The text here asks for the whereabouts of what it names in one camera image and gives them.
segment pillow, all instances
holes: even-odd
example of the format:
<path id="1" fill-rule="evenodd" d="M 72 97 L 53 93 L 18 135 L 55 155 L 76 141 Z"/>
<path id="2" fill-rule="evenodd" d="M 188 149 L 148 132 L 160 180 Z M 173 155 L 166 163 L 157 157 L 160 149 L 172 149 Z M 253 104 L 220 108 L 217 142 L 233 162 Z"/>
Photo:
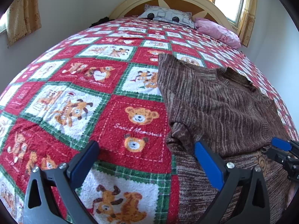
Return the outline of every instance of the pillow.
<path id="1" fill-rule="evenodd" d="M 215 22 L 205 18 L 196 18 L 194 25 L 198 32 L 209 35 L 234 49 L 241 47 L 240 39 L 234 32 Z"/>
<path id="2" fill-rule="evenodd" d="M 152 5 L 149 5 L 149 4 L 145 4 L 144 5 L 144 11 L 146 11 L 147 9 L 151 9 L 151 8 L 159 8 L 159 6 L 152 6 Z M 172 9 L 173 11 L 176 11 L 176 12 L 180 12 L 184 15 L 187 15 L 190 19 L 192 17 L 192 13 L 191 12 L 183 12 L 183 11 L 180 11 L 180 10 L 175 10 L 175 9 Z"/>
<path id="3" fill-rule="evenodd" d="M 194 28 L 194 23 L 187 16 L 182 14 L 180 11 L 162 8 L 162 7 L 153 7 L 147 9 L 143 14 L 141 14 L 138 18 L 148 18 L 153 20 L 154 18 L 163 18 L 165 22 L 169 22 L 179 25 L 186 25 L 190 28 Z"/>

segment cartoon reindeer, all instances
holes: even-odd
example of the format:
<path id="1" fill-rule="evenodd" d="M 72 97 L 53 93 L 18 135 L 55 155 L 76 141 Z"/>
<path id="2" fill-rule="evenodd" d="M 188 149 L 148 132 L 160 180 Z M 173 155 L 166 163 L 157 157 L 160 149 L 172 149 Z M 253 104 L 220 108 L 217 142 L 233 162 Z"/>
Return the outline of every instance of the cartoon reindeer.
<path id="1" fill-rule="evenodd" d="M 113 186 L 114 191 L 109 191 L 106 190 L 105 187 L 103 185 L 98 185 L 97 187 L 97 191 L 102 191 L 103 195 L 102 198 L 97 198 L 93 201 L 93 205 L 95 203 L 100 203 L 98 208 L 96 209 L 96 212 L 98 214 L 108 214 L 109 216 L 111 216 L 112 218 L 115 218 L 115 214 L 114 214 L 114 209 L 113 206 L 115 205 L 119 205 L 120 203 L 123 202 L 124 199 L 118 199 L 115 200 L 115 196 L 118 195 L 121 190 L 114 185 Z"/>

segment metal screw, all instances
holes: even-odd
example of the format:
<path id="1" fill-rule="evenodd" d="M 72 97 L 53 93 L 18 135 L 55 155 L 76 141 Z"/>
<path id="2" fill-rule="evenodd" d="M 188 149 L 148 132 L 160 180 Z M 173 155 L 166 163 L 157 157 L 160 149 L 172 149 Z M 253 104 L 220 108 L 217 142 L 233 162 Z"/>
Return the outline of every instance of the metal screw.
<path id="1" fill-rule="evenodd" d="M 256 166 L 255 166 L 255 171 L 256 171 L 256 172 L 259 173 L 261 170 L 262 170 L 262 169 L 261 169 L 261 167 L 260 167 L 259 165 L 256 165 Z"/>
<path id="2" fill-rule="evenodd" d="M 32 170 L 32 172 L 36 173 L 37 171 L 39 170 L 39 167 L 38 166 L 35 166 Z"/>
<path id="3" fill-rule="evenodd" d="M 232 162 L 228 162 L 226 164 L 226 166 L 229 168 L 229 169 L 233 169 L 235 167 L 235 165 L 232 163 Z"/>
<path id="4" fill-rule="evenodd" d="M 62 164 L 59 165 L 59 168 L 60 169 L 64 169 L 64 168 L 66 168 L 66 166 L 67 166 L 67 164 L 64 162 L 64 163 L 62 163 Z"/>

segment red and white quilt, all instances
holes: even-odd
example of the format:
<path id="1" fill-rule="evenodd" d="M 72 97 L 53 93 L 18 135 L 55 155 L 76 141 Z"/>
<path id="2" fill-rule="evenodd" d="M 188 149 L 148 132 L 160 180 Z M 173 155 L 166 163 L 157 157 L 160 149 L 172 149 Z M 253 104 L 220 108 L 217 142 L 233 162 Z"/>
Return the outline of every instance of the red and white quilt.
<path id="1" fill-rule="evenodd" d="M 99 142 L 99 161 L 76 192 L 98 222 L 176 223 L 179 185 L 164 144 L 169 128 L 157 87 L 160 53 L 232 67 L 275 100 L 285 128 L 299 140 L 277 91 L 242 53 L 187 27 L 118 19 L 52 47 L 1 95 L 0 198 L 18 223 L 32 168 L 68 162 L 90 139 Z"/>

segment teddy bear face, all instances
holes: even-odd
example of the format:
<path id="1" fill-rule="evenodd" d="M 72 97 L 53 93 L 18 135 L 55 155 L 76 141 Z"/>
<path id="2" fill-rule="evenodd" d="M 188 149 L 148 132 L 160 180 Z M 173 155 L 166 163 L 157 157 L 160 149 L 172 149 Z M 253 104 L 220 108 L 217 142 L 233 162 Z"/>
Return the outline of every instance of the teddy bear face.
<path id="1" fill-rule="evenodd" d="M 146 142 L 148 142 L 147 137 L 143 137 L 142 139 L 130 137 L 129 134 L 125 135 L 125 148 L 130 152 L 141 152 L 145 147 Z"/>
<path id="2" fill-rule="evenodd" d="M 125 111 L 128 114 L 129 120 L 137 125 L 148 125 L 153 119 L 159 118 L 158 112 L 150 111 L 146 108 L 127 107 Z"/>

